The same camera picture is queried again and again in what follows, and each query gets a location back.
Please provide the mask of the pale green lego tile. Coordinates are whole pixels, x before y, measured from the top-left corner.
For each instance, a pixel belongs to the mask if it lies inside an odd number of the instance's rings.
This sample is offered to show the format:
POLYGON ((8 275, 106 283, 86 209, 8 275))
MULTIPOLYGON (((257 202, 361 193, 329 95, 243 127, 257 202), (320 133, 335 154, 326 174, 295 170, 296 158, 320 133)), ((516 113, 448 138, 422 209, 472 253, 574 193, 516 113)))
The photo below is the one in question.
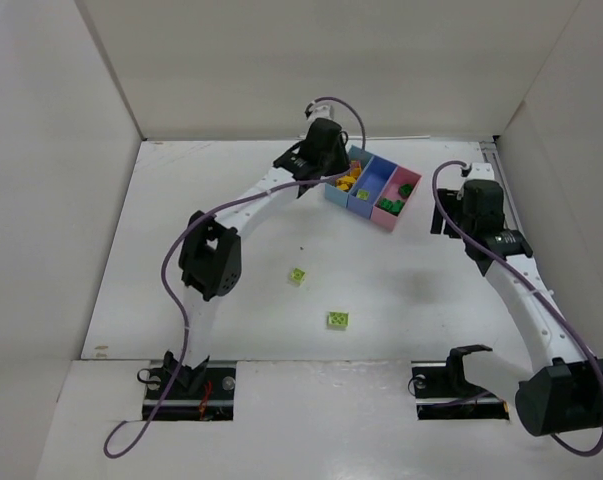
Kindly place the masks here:
POLYGON ((369 197, 370 197, 370 192, 367 191, 367 190, 364 190, 364 189, 359 189, 357 191, 356 197, 358 199, 363 200, 363 201, 367 201, 369 199, 369 197))

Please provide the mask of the green numbered lego cube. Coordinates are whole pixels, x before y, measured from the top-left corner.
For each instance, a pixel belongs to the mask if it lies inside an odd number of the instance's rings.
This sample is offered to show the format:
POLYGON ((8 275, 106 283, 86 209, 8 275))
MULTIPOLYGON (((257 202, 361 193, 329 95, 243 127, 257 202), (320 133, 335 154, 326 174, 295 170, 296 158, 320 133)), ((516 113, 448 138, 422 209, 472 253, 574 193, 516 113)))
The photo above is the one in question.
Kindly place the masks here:
POLYGON ((411 184, 404 184, 402 186, 399 187, 398 193, 400 195, 401 198, 407 199, 412 191, 414 190, 414 186, 411 184))

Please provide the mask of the dark green lego brick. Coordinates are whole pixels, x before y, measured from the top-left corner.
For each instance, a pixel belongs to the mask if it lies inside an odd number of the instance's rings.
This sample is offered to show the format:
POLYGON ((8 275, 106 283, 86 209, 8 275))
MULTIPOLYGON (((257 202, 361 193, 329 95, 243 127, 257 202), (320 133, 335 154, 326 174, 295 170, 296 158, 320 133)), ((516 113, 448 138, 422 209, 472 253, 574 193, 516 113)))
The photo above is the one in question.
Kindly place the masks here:
POLYGON ((395 216, 399 216, 404 205, 405 205, 405 203, 403 201, 397 200, 393 203, 390 212, 395 216))

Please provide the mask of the green lego plate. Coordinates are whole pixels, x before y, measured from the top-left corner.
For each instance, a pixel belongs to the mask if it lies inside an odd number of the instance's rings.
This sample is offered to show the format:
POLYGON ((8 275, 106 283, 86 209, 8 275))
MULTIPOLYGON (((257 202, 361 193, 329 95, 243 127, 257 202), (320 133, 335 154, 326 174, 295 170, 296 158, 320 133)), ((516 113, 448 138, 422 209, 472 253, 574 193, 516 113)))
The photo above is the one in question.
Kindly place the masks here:
POLYGON ((377 207, 379 209, 382 209, 387 212, 390 212, 393 209, 393 206, 394 206, 394 202, 387 198, 382 198, 377 204, 377 207))

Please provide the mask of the light green small lego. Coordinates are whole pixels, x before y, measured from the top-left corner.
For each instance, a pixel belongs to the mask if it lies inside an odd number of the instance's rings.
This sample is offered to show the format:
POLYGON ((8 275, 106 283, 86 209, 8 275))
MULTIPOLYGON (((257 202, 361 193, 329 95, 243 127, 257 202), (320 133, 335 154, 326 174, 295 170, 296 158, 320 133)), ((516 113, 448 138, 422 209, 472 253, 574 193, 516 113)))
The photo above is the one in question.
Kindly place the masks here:
POLYGON ((290 272, 290 276, 289 279, 290 281, 297 285, 300 286, 306 278, 306 272, 300 268, 294 268, 291 272, 290 272))

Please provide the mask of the light green studded lego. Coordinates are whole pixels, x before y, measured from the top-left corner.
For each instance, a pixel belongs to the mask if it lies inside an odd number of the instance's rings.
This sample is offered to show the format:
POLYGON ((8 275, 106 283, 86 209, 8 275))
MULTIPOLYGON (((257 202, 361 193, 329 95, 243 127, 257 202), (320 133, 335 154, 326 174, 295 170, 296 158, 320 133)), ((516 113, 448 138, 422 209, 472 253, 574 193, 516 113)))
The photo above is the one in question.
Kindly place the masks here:
POLYGON ((326 325, 331 329, 346 329, 349 326, 349 313, 330 311, 327 314, 326 325))

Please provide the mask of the orange small lego brick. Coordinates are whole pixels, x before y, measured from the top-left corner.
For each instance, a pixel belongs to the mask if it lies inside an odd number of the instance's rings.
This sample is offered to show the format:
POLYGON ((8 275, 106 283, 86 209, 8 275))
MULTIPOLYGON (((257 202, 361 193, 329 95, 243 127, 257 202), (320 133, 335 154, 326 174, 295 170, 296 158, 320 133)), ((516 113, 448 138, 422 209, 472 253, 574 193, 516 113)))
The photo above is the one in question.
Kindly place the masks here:
POLYGON ((337 184, 354 184, 356 180, 359 178, 358 175, 345 175, 336 180, 337 184))

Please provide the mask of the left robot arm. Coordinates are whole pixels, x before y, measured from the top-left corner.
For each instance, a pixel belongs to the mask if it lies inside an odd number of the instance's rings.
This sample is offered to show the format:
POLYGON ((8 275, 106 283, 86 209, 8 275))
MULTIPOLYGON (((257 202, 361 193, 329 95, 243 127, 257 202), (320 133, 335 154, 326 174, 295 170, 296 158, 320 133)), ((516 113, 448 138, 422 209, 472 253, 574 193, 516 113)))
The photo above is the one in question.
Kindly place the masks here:
POLYGON ((316 119, 305 138, 285 150, 240 198, 190 217, 161 266, 161 282, 184 328, 181 352, 164 356, 170 386, 193 393, 203 384, 220 300, 241 278, 243 244, 258 226, 308 190, 346 174, 346 141, 341 125, 316 119))

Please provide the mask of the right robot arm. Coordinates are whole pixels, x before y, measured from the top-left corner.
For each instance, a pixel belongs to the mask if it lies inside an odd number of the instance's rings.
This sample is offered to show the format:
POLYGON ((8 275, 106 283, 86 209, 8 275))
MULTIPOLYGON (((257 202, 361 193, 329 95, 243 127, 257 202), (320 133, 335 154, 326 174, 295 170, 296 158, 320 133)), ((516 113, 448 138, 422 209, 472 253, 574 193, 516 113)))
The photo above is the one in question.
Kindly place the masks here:
POLYGON ((447 358, 453 387, 460 393, 481 388, 508 401, 534 437, 598 428, 601 437, 587 452, 594 455, 603 448, 603 358, 559 311, 525 237, 506 228, 502 187, 468 178, 458 190, 434 186, 432 192, 432 233, 463 241, 514 321, 531 364, 520 368, 487 345, 455 347, 447 358))

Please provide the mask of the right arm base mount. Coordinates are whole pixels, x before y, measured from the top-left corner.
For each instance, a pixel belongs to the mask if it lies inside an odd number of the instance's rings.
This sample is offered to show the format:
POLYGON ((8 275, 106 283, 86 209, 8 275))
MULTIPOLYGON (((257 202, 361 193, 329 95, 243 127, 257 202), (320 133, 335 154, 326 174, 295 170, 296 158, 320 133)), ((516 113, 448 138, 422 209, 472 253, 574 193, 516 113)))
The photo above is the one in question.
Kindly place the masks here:
POLYGON ((407 388, 416 401, 417 419, 509 421, 507 403, 465 376, 466 356, 491 351, 475 344, 452 348, 445 360, 413 361, 407 388))

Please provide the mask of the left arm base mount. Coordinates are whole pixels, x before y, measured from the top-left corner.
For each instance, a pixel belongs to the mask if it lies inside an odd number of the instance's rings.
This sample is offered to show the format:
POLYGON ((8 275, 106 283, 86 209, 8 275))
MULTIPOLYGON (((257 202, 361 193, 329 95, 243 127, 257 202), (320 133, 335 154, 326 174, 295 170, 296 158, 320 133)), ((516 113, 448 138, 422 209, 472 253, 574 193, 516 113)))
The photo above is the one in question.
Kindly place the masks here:
MULTIPOLYGON (((166 390, 177 360, 168 351, 161 363, 137 372, 145 386, 142 419, 147 420, 166 390)), ((177 378, 153 417, 155 421, 232 421, 237 363, 207 361, 203 366, 182 366, 177 378)))

